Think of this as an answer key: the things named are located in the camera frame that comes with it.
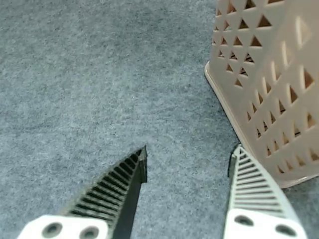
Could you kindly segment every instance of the plastic basket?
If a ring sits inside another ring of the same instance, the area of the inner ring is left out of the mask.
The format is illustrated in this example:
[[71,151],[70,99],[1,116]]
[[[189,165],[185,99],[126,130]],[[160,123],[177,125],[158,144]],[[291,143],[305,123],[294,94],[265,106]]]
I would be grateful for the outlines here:
[[282,188],[319,174],[319,2],[220,0],[206,77]]

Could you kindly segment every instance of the gray carpet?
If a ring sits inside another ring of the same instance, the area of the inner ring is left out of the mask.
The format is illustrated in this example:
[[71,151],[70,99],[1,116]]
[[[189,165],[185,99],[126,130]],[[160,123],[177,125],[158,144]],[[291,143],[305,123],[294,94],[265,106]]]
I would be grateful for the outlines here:
[[[219,239],[238,139],[203,67],[214,0],[2,0],[0,238],[144,144],[132,238]],[[287,190],[319,233],[318,180]]]

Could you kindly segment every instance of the floor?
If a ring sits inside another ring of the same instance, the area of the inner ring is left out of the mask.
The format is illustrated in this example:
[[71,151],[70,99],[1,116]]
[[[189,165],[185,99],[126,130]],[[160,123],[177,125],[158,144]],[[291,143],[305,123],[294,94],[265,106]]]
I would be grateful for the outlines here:
[[[222,238],[238,139],[207,83],[214,0],[0,1],[0,233],[147,145],[132,238]],[[309,238],[319,180],[286,190]]]

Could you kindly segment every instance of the laundry basket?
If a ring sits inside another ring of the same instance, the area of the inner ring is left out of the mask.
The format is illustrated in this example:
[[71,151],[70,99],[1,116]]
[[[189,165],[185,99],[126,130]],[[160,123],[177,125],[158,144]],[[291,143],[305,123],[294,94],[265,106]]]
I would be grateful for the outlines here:
[[319,2],[219,0],[206,77],[282,188],[319,175]]

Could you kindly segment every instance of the screw hole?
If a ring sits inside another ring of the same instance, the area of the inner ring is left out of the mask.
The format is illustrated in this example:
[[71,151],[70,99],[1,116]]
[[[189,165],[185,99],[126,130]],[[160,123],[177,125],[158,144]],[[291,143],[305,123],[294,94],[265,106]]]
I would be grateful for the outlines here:
[[61,230],[61,223],[51,223],[44,228],[44,230],[42,231],[42,235],[44,238],[53,238],[59,235]]
[[253,221],[246,216],[235,217],[235,222],[237,222],[241,225],[250,226],[250,227],[254,225]]
[[292,228],[285,225],[276,226],[276,232],[287,235],[287,236],[291,236],[291,237],[295,237],[297,235]]
[[95,239],[98,235],[99,229],[97,227],[88,227],[81,232],[80,239]]

